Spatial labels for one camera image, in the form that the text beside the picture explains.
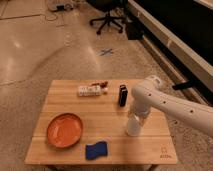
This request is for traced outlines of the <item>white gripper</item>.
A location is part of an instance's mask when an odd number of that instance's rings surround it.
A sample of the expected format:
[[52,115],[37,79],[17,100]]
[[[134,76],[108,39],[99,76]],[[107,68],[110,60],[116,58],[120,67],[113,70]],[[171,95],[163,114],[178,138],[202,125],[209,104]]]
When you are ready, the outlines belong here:
[[132,104],[129,110],[128,123],[134,127],[136,126],[142,127],[150,112],[151,108],[149,106],[140,106]]

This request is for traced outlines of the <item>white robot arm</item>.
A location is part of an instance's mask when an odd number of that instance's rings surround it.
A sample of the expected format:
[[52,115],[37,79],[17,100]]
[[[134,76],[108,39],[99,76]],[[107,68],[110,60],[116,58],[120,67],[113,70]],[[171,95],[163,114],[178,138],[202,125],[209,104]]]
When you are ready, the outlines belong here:
[[160,90],[161,85],[156,75],[136,83],[131,89],[130,111],[146,118],[154,107],[213,138],[213,107],[168,95]]

